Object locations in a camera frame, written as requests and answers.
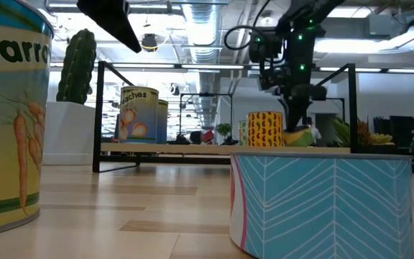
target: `wooden tabletop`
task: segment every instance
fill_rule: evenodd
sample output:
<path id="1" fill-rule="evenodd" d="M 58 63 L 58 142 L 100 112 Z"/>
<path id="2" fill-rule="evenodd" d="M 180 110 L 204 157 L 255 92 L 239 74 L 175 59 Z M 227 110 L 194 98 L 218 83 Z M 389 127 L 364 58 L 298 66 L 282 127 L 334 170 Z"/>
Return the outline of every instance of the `wooden tabletop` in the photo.
<path id="1" fill-rule="evenodd" d="M 102 143 L 101 151 L 169 153 L 169 154 L 230 154 L 237 152 L 274 153 L 330 153 L 349 154 L 349 148 L 342 147 L 248 147 L 228 145 L 157 145 L 138 143 Z"/>

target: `yellow patterned can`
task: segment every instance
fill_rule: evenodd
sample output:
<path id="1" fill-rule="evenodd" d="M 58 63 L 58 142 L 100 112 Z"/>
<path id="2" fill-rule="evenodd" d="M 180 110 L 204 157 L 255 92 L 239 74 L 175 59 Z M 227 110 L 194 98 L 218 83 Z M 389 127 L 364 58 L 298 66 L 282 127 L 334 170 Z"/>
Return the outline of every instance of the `yellow patterned can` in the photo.
<path id="1" fill-rule="evenodd" d="M 252 112 L 247 115 L 247 142 L 251 147 L 282 147 L 282 113 Z"/>

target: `white planter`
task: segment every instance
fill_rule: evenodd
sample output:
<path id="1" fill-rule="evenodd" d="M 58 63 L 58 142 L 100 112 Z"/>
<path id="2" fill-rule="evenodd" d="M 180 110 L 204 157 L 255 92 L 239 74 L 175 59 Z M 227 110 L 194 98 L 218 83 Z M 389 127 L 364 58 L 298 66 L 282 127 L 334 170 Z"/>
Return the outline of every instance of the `white planter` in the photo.
<path id="1" fill-rule="evenodd" d="M 92 164 L 94 120 L 95 108 L 65 101 L 49 101 L 42 164 Z"/>

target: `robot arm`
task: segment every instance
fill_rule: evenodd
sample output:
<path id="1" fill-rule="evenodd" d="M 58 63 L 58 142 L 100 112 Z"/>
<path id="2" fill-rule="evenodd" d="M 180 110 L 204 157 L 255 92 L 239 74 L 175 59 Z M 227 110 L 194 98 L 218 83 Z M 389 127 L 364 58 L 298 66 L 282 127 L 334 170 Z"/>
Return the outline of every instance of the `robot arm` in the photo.
<path id="1" fill-rule="evenodd" d="M 284 106 L 288 132 L 295 131 L 311 100 L 326 98 L 324 87 L 311 85 L 314 45 L 317 37 L 325 35 L 320 23 L 343 2 L 292 0 L 276 28 L 257 28 L 259 32 L 252 32 L 249 56 L 252 62 L 260 64 L 260 89 L 277 86 L 275 94 Z M 284 63 L 275 69 L 273 58 L 281 46 Z M 265 61 L 270 61 L 270 69 L 265 70 Z"/>

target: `red stripe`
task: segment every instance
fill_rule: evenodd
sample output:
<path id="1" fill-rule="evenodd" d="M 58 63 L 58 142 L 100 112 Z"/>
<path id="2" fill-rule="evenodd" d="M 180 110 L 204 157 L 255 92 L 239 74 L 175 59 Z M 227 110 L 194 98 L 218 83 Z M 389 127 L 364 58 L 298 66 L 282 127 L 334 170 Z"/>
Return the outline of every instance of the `red stripe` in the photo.
<path id="1" fill-rule="evenodd" d="M 236 164 L 237 169 L 237 175 L 239 176 L 239 183 L 241 184 L 241 190 L 242 190 L 242 203 L 244 211 L 242 212 L 244 214 L 244 223 L 242 224 L 242 239 L 241 239 L 241 249 L 245 249 L 245 239 L 247 238 L 247 203 L 245 200 L 245 190 L 244 190 L 244 184 L 242 182 L 242 174 L 241 170 L 239 169 L 239 164 L 237 163 L 237 159 L 234 156 L 234 163 Z"/>
<path id="2" fill-rule="evenodd" d="M 234 194 L 236 194 L 236 184 L 234 183 L 234 172 L 233 172 L 233 166 L 231 165 L 231 213 L 229 215 L 229 218 L 231 218 L 233 214 L 233 207 L 234 207 Z"/>

